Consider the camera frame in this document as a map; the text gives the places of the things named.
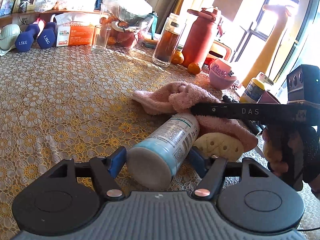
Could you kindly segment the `right hand on gripper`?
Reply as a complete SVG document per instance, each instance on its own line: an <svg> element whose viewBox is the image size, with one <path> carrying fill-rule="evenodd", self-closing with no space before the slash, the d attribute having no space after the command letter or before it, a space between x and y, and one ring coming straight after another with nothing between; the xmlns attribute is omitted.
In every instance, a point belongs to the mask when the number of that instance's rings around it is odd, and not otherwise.
<svg viewBox="0 0 320 240"><path fill-rule="evenodd" d="M303 183L319 198L319 134L313 127L267 125L262 133L268 169L296 191Z"/></svg>

